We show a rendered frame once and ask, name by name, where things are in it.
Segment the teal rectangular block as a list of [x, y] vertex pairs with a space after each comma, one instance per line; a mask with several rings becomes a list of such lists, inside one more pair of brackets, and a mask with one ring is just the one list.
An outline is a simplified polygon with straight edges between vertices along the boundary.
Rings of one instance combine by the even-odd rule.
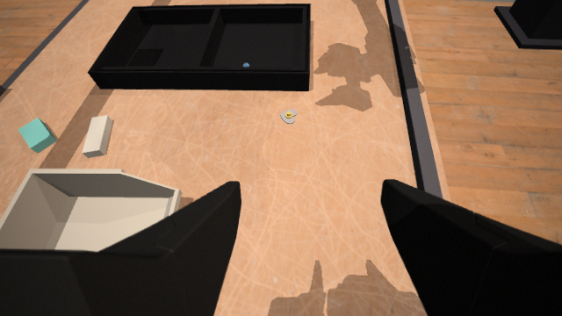
[[39, 153], [57, 141], [45, 123], [39, 118], [18, 129], [29, 148]]

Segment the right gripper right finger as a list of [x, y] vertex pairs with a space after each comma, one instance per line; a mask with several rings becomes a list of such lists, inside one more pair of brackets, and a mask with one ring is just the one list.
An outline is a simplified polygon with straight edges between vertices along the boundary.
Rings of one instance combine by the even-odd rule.
[[428, 316], [562, 316], [562, 245], [396, 179], [380, 203]]

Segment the white open-top bin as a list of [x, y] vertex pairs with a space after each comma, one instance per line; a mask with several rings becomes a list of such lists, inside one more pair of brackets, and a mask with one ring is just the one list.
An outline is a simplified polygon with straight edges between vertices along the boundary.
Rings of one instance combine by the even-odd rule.
[[178, 211], [181, 196], [123, 169], [29, 169], [0, 219], [0, 248], [97, 252]]

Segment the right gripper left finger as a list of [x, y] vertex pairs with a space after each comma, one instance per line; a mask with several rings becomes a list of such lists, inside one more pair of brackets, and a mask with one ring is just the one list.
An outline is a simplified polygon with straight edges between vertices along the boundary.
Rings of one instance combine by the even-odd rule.
[[0, 248], [0, 316], [214, 316], [240, 214], [228, 181], [97, 252]]

